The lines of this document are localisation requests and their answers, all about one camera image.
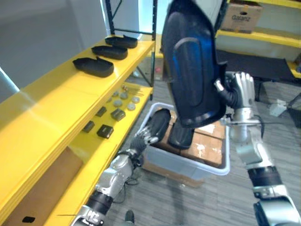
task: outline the plastic storage bin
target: plastic storage bin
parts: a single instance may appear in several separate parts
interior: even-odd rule
[[[158,110],[158,108],[174,110],[174,106],[172,105],[164,103],[153,104],[143,120],[138,132],[145,127],[149,118]],[[145,150],[144,158],[158,167],[184,175],[196,181],[209,177],[212,174],[219,176],[227,175],[230,172],[229,127],[226,127],[226,137],[222,144],[222,164],[219,168],[187,159],[152,146],[149,146]]]

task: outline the yellow shelving unit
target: yellow shelving unit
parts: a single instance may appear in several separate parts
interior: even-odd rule
[[[287,64],[290,67],[291,72],[294,75],[294,77],[297,79],[301,79],[301,73],[296,71],[297,65],[293,62],[287,62]]]
[[[76,215],[82,204],[85,203],[100,174],[111,162],[152,92],[152,88],[149,87],[130,83],[125,85],[130,90],[129,98],[123,101],[120,109],[125,111],[126,117],[119,122],[111,118],[110,113],[116,109],[113,102],[118,98],[113,97],[109,103],[104,105],[107,112],[102,117],[94,116],[91,119],[95,123],[93,129],[89,133],[80,132],[70,143],[69,147],[84,161],[85,165],[52,211],[45,223],[46,226],[68,226],[71,223],[72,218],[66,216]],[[133,96],[138,96],[140,102],[136,104],[134,111],[129,111],[127,110],[127,104]],[[96,134],[103,124],[114,128],[114,132],[109,139],[100,138]]]
[[[288,32],[275,31],[272,29],[255,28],[251,34],[218,30],[216,37],[219,35],[266,41],[275,44],[301,48],[300,36]]]
[[[139,41],[126,59],[107,59],[114,63],[107,78],[75,69],[74,59],[95,57],[87,49],[0,104],[0,225],[153,47]]]
[[[290,7],[290,8],[299,8],[301,9],[301,2],[294,0],[246,0],[246,1],[255,1],[262,4]]]
[[[150,37],[148,35],[143,35],[141,40],[149,40]],[[163,58],[163,54],[160,52],[161,49],[161,34],[156,34],[156,51],[155,51],[155,58]]]

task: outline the gray round object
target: gray round object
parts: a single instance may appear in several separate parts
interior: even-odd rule
[[[125,99],[127,99],[127,97],[128,97],[127,92],[123,92],[123,93],[120,94],[121,99],[125,100]]]
[[[136,109],[136,106],[135,106],[135,104],[133,104],[133,103],[129,103],[129,104],[127,105],[127,108],[128,108],[129,111],[133,111],[133,110]]]
[[[132,98],[132,102],[135,103],[135,104],[139,103],[139,101],[140,101],[139,97],[133,97]]]
[[[120,107],[120,106],[122,106],[122,101],[121,101],[121,100],[115,100],[115,101],[114,101],[114,106],[115,106],[115,107]]]
[[[112,97],[117,97],[118,94],[119,94],[119,92],[118,92],[118,91],[115,91],[115,92],[113,93]]]

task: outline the floor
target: floor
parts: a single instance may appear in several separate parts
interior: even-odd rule
[[[139,78],[130,82],[145,84]],[[265,122],[282,124],[266,125],[264,142],[275,159],[278,171],[286,184],[295,205],[301,206],[301,130],[296,128],[290,114],[280,117],[269,115],[268,104],[277,98],[290,101],[300,92],[300,87],[280,83],[265,83],[261,89],[261,100],[255,111]],[[156,81],[154,99],[149,101],[133,127],[122,149],[139,129],[150,106],[155,102],[171,104],[166,84]],[[300,111],[297,115],[301,121]],[[105,226],[118,226],[128,209],[135,213],[137,226],[177,224],[187,226],[255,226],[253,203],[256,199],[247,171],[236,152],[231,148],[231,171],[226,176],[211,176],[199,188],[191,188],[173,180],[137,169],[135,176],[139,184],[126,187],[126,198],[122,204],[113,204],[107,214]]]

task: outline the brown box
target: brown box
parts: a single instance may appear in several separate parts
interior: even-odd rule
[[[225,138],[225,126],[221,125],[220,121],[216,121],[212,124],[196,128],[194,132],[215,137],[218,139]]]
[[[182,184],[185,184],[185,185],[188,185],[191,187],[199,187],[204,182],[203,180],[193,180],[193,179],[183,176],[181,174],[171,172],[167,169],[161,168],[159,166],[156,166],[156,165],[148,162],[146,159],[144,160],[143,169],[148,170],[153,173],[157,173],[159,175],[173,179],[175,181],[178,181]]]
[[[171,128],[172,128],[172,126],[169,125],[168,128],[167,128],[167,131],[166,131],[166,133],[165,133],[165,135],[163,137],[163,139],[160,142],[158,142],[158,143],[152,144],[152,146],[160,148],[160,149],[168,151],[168,152],[171,152],[171,153],[174,153],[174,154],[177,154],[177,155],[180,155],[180,150],[172,147],[167,142],[169,134],[170,134],[170,131],[171,131]]]
[[[44,225],[81,165],[82,160],[67,147],[17,205],[3,226]]]
[[[181,156],[218,167],[222,163],[222,141],[194,133],[190,148],[181,150]]]
[[[170,121],[169,121],[169,125],[173,125],[177,119],[177,114],[175,113],[175,111],[170,111],[170,114],[171,114],[171,118],[170,118]]]
[[[231,0],[221,30],[251,33],[260,18],[262,6],[256,2]]]

